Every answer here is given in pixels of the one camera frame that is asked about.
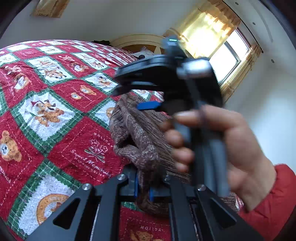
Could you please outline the right hand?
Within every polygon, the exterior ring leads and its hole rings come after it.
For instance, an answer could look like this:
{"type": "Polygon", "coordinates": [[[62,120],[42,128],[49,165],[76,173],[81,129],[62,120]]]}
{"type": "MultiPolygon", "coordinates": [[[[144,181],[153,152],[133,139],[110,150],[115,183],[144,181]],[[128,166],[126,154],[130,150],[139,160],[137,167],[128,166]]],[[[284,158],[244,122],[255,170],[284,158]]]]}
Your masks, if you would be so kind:
{"type": "Polygon", "coordinates": [[[247,210],[255,209],[267,197],[275,183],[276,170],[240,113],[204,105],[199,110],[177,113],[162,123],[161,129],[173,148],[172,156],[177,170],[188,172],[194,152],[185,147],[183,137],[174,130],[174,121],[188,127],[206,124],[208,128],[223,134],[229,162],[228,183],[247,210]]]}

